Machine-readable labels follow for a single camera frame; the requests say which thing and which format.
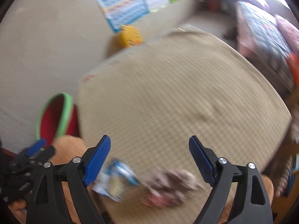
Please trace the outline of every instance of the red object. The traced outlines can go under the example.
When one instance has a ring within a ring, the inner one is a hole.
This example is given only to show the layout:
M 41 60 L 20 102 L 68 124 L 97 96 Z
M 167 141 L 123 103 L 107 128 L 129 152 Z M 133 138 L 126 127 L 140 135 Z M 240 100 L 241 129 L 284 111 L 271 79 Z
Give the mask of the red object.
M 59 93 L 46 104 L 36 126 L 36 139 L 45 138 L 47 145 L 63 135 L 80 136 L 77 106 L 66 93 Z
M 2 152 L 4 153 L 4 155 L 6 156 L 6 160 L 8 161 L 8 162 L 11 162 L 11 160 L 13 160 L 13 158 L 14 157 L 16 157 L 18 154 L 16 154 L 16 153 L 13 153 L 13 152 L 11 152 L 11 151 L 8 151 L 8 150 L 6 150 L 6 149 L 4 149 L 4 148 L 1 148 L 1 150 L 2 150 Z
M 292 53 L 289 55 L 287 62 L 288 62 L 288 66 L 293 74 L 295 83 L 297 86 L 299 86 L 299 59 L 294 53 Z
M 213 13 L 219 12 L 219 1 L 217 0 L 209 0 L 208 1 L 209 10 Z

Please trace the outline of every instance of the mattress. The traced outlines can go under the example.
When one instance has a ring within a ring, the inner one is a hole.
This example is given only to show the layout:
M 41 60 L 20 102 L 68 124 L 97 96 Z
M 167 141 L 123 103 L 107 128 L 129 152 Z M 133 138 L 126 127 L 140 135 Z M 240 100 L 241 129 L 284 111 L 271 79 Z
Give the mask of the mattress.
M 81 136 L 89 147 L 110 136 L 105 164 L 120 158 L 141 180 L 156 166 L 186 169 L 205 186 L 177 208 L 142 205 L 142 186 L 120 203 L 102 198 L 115 224 L 192 224 L 211 188 L 189 137 L 233 164 L 254 162 L 262 170 L 290 122 L 282 99 L 244 57 L 211 34 L 183 30 L 125 50 L 79 86 Z
M 286 62 L 291 50 L 279 32 L 275 18 L 247 2 L 237 2 L 236 8 L 238 52 L 249 60 L 267 64 L 287 90 L 293 89 L 294 78 Z

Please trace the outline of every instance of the bed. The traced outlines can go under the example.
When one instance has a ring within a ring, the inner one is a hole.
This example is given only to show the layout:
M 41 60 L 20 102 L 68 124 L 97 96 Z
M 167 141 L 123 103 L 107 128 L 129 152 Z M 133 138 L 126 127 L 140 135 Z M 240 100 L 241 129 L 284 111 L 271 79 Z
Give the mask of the bed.
M 287 64 L 292 53 L 268 12 L 243 1 L 236 2 L 237 50 L 248 59 L 284 98 L 295 87 Z

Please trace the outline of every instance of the white wall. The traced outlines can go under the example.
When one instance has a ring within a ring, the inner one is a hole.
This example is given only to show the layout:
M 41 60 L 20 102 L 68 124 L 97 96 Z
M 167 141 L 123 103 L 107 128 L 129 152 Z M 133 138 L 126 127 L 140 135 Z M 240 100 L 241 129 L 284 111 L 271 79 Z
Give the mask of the white wall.
M 145 40 L 182 23 L 195 0 L 178 1 L 136 21 Z M 95 0 L 15 0 L 0 24 L 0 136 L 19 152 L 35 142 L 46 101 L 77 95 L 80 78 L 118 50 Z

